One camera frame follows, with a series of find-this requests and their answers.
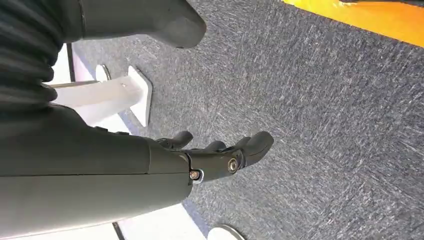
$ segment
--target white stand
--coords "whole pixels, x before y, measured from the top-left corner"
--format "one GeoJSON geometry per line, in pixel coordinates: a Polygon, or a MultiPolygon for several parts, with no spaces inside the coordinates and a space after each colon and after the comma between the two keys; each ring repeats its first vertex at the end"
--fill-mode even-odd
{"type": "Polygon", "coordinates": [[[88,125],[130,108],[141,125],[149,123],[152,83],[130,66],[128,76],[111,79],[106,66],[96,68],[97,81],[52,85],[56,104],[73,108],[88,125]]]}

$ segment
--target metal screw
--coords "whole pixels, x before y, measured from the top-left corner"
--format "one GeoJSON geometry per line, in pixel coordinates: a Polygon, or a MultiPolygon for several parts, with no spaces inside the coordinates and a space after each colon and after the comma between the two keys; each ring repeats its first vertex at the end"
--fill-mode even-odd
{"type": "Polygon", "coordinates": [[[196,170],[190,171],[190,179],[191,180],[198,180],[200,178],[200,172],[196,170]]]}
{"type": "Polygon", "coordinates": [[[231,158],[228,161],[228,171],[230,173],[235,173],[238,167],[239,167],[239,164],[237,163],[237,160],[235,158],[231,158]]]}

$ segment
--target prosthetic forearm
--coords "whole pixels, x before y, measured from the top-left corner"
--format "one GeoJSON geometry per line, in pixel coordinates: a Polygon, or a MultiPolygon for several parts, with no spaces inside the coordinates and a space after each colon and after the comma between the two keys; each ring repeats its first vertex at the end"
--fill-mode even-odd
{"type": "Polygon", "coordinates": [[[195,46],[205,31],[202,19],[185,1],[161,1],[0,2],[0,239],[164,208],[186,198],[193,183],[230,176],[268,152],[273,138],[266,132],[231,147],[216,141],[205,149],[182,150],[193,138],[188,132],[156,141],[111,133],[49,103],[56,92],[41,82],[52,79],[51,66],[67,40],[148,33],[175,47],[195,46]],[[140,13],[88,14],[106,4],[140,13]],[[120,18],[113,18],[112,28],[98,20],[113,14],[120,18]],[[198,27],[188,27],[191,23],[198,27]]]}

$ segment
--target gray carpet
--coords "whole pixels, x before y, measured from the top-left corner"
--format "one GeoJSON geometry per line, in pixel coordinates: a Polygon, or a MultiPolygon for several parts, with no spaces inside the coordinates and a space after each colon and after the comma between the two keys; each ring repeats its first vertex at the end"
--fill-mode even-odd
{"type": "Polygon", "coordinates": [[[74,47],[153,82],[150,125],[133,132],[189,130],[190,147],[275,137],[262,162],[194,188],[204,221],[248,240],[424,239],[424,48],[277,0],[190,2],[208,25],[194,49],[147,36],[74,47]]]}

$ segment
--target robotic hand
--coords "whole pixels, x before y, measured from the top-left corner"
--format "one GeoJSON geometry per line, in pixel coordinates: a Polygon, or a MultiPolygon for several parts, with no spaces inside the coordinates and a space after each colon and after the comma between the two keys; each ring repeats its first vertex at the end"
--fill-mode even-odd
{"type": "Polygon", "coordinates": [[[266,132],[226,147],[181,150],[193,136],[157,141],[88,126],[52,104],[43,84],[63,43],[148,34],[197,45],[205,22],[185,0],[0,1],[0,239],[115,222],[181,202],[198,184],[264,157],[266,132]]]}
{"type": "Polygon", "coordinates": [[[274,143],[268,132],[261,131],[253,137],[243,137],[230,147],[222,141],[214,141],[204,149],[179,150],[192,139],[190,132],[182,131],[172,139],[162,138],[157,142],[188,162],[189,176],[195,184],[231,176],[259,162],[274,143]]]}

